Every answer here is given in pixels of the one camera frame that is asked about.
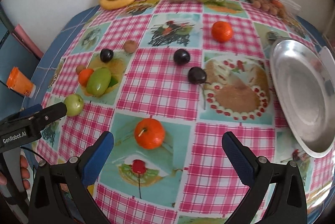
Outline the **person's left hand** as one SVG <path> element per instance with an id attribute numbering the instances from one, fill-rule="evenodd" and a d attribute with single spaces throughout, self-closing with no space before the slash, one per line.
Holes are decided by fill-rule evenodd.
<path id="1" fill-rule="evenodd" d="M 30 178 L 30 173 L 28 171 L 27 159 L 22 155 L 20 156 L 20 166 L 21 166 L 22 183 L 25 190 L 28 190 L 30 188 L 30 183 L 28 181 L 28 179 Z M 7 178 L 5 178 L 3 174 L 0 174 L 0 184 L 1 185 L 7 184 Z"/>

